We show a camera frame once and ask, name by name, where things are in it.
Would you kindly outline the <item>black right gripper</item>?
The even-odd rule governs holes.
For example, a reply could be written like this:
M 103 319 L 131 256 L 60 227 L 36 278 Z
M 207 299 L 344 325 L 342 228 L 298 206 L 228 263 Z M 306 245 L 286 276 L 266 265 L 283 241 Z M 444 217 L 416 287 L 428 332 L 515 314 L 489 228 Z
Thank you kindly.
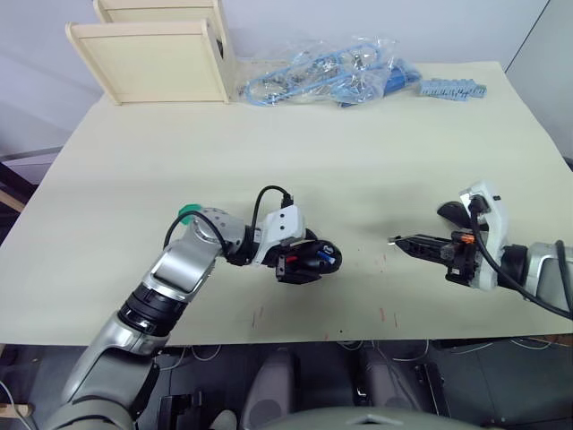
M 421 260 L 445 260 L 447 274 L 445 279 L 459 285 L 470 286 L 478 268 L 476 262 L 477 243 L 473 233 L 453 231 L 450 241 L 447 238 L 414 234 L 392 236 L 389 245 L 397 247 L 407 255 Z

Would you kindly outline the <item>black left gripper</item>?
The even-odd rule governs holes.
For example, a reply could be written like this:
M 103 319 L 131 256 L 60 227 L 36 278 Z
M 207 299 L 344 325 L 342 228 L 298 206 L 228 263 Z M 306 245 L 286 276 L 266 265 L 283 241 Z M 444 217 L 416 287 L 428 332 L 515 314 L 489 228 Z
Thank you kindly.
M 316 234 L 306 228 L 304 236 L 296 239 L 293 245 L 280 245 L 276 249 L 275 274 L 278 282 L 303 285 L 322 277 L 322 271 L 305 269 L 304 246 L 318 240 Z

